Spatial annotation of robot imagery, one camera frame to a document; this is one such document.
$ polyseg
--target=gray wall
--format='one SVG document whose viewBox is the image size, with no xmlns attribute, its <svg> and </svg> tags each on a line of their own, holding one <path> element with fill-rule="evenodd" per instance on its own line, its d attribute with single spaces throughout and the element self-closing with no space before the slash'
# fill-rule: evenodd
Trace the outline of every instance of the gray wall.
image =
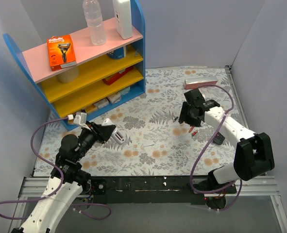
<svg viewBox="0 0 287 233">
<path fill-rule="evenodd" d="M 86 27 L 83 0 L 20 0 L 43 41 Z M 147 67 L 232 64 L 265 0 L 140 0 Z M 104 19 L 112 0 L 100 0 Z"/>
<path fill-rule="evenodd" d="M 0 1 L 0 201 L 17 199 L 23 177 L 30 175 L 35 162 L 30 137 L 48 113 L 7 49 L 4 32 L 11 32 L 25 46 L 40 43 L 20 1 Z M 39 133 L 35 139 L 36 148 L 41 137 Z M 0 212 L 12 216 L 14 209 L 14 205 L 3 205 Z M 0 218 L 0 233 L 7 232 L 9 225 L 9 220 Z"/>
<path fill-rule="evenodd" d="M 271 137 L 287 214 L 287 0 L 266 0 L 233 64 L 247 121 Z"/>
</svg>

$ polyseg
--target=pink shelf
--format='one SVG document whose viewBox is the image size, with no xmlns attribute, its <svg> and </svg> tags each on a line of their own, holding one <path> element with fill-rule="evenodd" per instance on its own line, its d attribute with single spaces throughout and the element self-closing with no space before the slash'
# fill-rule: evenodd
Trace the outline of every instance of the pink shelf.
<svg viewBox="0 0 287 233">
<path fill-rule="evenodd" d="M 115 18 L 106 20 L 104 22 L 104 28 L 106 31 L 107 41 L 104 45 L 100 46 L 94 46 L 91 43 L 88 28 L 84 28 L 70 34 L 78 65 L 143 38 L 142 34 L 133 27 L 133 37 L 123 40 L 116 30 Z M 51 70 L 46 43 L 24 51 L 23 56 L 27 62 L 32 79 L 35 83 L 39 83 L 71 69 L 71 67 L 69 67 L 54 72 Z"/>
</svg>

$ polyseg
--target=small white box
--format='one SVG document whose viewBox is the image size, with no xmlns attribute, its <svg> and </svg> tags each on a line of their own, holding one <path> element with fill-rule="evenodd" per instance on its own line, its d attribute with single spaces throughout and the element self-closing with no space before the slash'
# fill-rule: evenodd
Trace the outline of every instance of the small white box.
<svg viewBox="0 0 287 233">
<path fill-rule="evenodd" d="M 113 0 L 113 7 L 118 33 L 124 40 L 132 37 L 133 26 L 130 0 Z"/>
<path fill-rule="evenodd" d="M 109 101 L 106 98 L 94 103 L 94 105 L 97 106 L 98 109 L 101 109 L 101 108 L 107 106 L 108 104 L 109 104 Z"/>
<path fill-rule="evenodd" d="M 114 93 L 107 97 L 111 104 L 117 103 L 120 101 L 120 93 Z"/>
</svg>

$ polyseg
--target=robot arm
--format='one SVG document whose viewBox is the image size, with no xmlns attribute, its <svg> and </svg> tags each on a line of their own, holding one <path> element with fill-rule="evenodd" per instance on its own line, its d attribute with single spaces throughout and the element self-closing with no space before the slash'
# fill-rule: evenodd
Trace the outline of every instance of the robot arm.
<svg viewBox="0 0 287 233">
<path fill-rule="evenodd" d="M 122 144 L 125 139 L 110 119 L 97 125 L 86 121 L 86 115 L 78 112 L 74 119 L 74 123 L 82 127 L 80 136 L 69 134 L 61 141 L 55 162 L 64 175 L 61 188 L 55 195 L 48 196 L 61 182 L 61 174 L 54 168 L 42 195 L 46 199 L 39 201 L 21 227 L 13 229 L 12 233 L 54 233 L 61 218 L 80 193 L 90 191 L 91 187 L 94 194 L 102 192 L 96 186 L 97 180 L 91 179 L 89 173 L 81 170 L 79 161 L 95 142 L 103 144 L 112 137 Z"/>
<path fill-rule="evenodd" d="M 205 101 L 198 89 L 185 93 L 179 123 L 200 126 L 201 121 L 218 128 L 224 117 L 224 110 L 214 100 Z M 275 167 L 270 137 L 256 134 L 246 129 L 230 116 L 227 116 L 220 128 L 220 133 L 227 138 L 236 149 L 232 164 L 212 170 L 208 173 L 211 189 L 221 184 L 238 179 L 250 180 L 272 170 Z"/>
</svg>

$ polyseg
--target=water bottle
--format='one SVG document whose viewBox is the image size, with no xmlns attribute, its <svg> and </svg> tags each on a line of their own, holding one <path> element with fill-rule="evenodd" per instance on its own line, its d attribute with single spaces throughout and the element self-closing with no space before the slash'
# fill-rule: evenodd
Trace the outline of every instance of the water bottle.
<svg viewBox="0 0 287 233">
<path fill-rule="evenodd" d="M 106 42 L 106 35 L 98 0 L 84 0 L 83 10 L 91 42 L 94 45 L 103 45 Z"/>
</svg>

